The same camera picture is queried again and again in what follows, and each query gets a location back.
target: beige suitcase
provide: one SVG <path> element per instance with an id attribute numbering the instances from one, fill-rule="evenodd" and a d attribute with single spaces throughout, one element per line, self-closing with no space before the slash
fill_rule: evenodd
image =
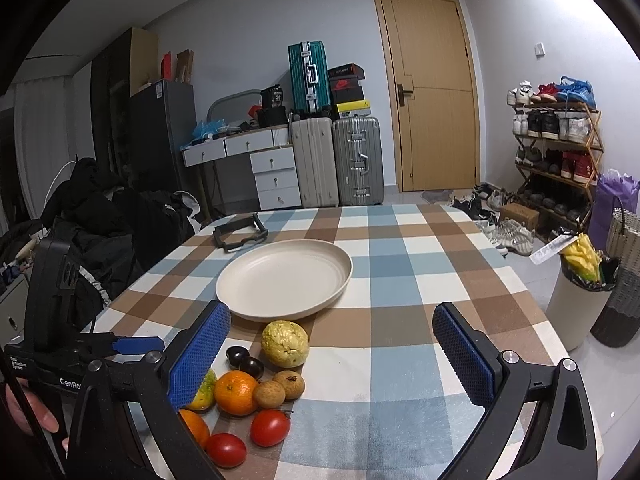
<path id="1" fill-rule="evenodd" d="M 338 180 L 331 119 L 294 121 L 291 139 L 302 206 L 337 206 Z"/>

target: door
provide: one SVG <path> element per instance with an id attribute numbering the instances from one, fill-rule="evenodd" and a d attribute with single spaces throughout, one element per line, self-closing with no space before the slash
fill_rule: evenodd
<path id="1" fill-rule="evenodd" d="M 477 104 L 457 1 L 380 0 L 379 6 L 394 80 L 401 189 L 473 187 Z"/>

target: tomato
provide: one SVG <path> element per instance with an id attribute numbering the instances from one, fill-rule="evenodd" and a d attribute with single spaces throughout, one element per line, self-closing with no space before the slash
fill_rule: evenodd
<path id="1" fill-rule="evenodd" d="M 246 460 L 244 442 L 231 433 L 216 433 L 209 437 L 207 454 L 218 467 L 236 467 Z"/>
<path id="2" fill-rule="evenodd" d="M 271 447 L 281 443 L 289 434 L 291 421 L 280 410 L 262 410 L 251 423 L 250 436 L 258 446 Z"/>

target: cardboard box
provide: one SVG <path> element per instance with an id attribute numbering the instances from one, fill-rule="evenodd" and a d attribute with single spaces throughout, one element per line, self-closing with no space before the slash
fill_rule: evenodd
<path id="1" fill-rule="evenodd" d="M 523 224 L 529 231 L 534 231 L 538 227 L 540 213 L 522 204 L 510 203 L 500 208 L 500 222 L 507 218 Z"/>

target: yellow plastic bag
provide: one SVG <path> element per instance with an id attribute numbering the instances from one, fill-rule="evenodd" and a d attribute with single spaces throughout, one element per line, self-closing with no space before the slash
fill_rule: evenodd
<path id="1" fill-rule="evenodd" d="M 580 233 L 578 239 L 560 251 L 564 259 L 582 279 L 600 282 L 600 262 L 602 258 L 591 245 L 589 237 Z"/>

